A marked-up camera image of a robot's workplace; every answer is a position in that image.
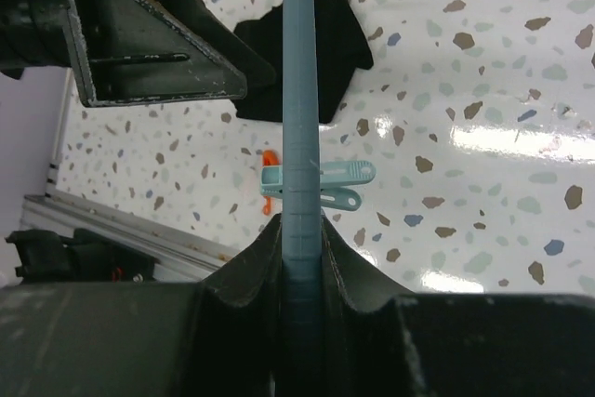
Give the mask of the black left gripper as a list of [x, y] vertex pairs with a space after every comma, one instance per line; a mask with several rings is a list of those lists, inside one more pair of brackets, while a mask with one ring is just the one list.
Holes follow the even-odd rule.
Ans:
[[1, 0], [1, 74], [69, 67], [87, 107], [241, 99], [243, 73], [155, 0]]

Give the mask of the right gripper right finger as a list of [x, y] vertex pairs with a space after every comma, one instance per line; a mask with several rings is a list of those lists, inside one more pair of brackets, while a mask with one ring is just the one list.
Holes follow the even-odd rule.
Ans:
[[323, 224], [329, 396], [590, 396], [594, 301], [414, 293]]

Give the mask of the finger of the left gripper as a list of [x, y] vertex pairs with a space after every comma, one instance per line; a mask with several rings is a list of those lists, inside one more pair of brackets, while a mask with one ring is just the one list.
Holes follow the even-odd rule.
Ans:
[[269, 86], [276, 72], [264, 58], [223, 25], [203, 0], [155, 0], [244, 74], [249, 90]]

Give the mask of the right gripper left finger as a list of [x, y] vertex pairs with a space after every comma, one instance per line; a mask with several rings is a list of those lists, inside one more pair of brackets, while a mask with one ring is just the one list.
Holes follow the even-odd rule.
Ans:
[[203, 281], [159, 282], [156, 259], [78, 229], [8, 241], [5, 396], [267, 396], [279, 257], [255, 241]]

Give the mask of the teal hanger with clips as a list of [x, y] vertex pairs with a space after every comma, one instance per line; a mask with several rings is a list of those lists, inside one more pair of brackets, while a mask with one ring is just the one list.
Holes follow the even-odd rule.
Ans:
[[278, 396], [322, 388], [323, 294], [314, 0], [283, 0], [283, 210]]

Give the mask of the light teal clothespin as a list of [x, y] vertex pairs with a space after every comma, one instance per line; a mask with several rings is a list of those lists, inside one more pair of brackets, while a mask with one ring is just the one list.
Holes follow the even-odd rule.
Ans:
[[[369, 161], [338, 161], [320, 166], [321, 207], [342, 211], [357, 211], [362, 197], [352, 186], [371, 183], [377, 170]], [[283, 169], [280, 165], [264, 166], [260, 175], [260, 193], [266, 197], [283, 198]]]

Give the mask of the orange clothespin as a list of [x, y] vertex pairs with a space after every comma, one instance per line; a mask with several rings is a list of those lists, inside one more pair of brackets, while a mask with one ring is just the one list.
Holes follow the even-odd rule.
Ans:
[[[262, 154], [262, 166], [272, 166], [272, 165], [279, 165], [280, 161], [275, 151], [273, 150], [266, 150]], [[272, 199], [270, 196], [264, 197], [265, 204], [262, 208], [262, 212], [265, 216], [269, 216], [271, 214], [272, 208]]]

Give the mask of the black underwear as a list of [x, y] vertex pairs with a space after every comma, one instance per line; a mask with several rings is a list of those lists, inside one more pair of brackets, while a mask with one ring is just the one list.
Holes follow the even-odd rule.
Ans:
[[[370, 70], [374, 60], [364, 31], [349, 0], [314, 0], [316, 25], [319, 123], [333, 120], [356, 70]], [[251, 87], [236, 100], [241, 119], [280, 123], [283, 121], [283, 11], [273, 7], [258, 20], [245, 20], [234, 33], [276, 71], [274, 84]]]

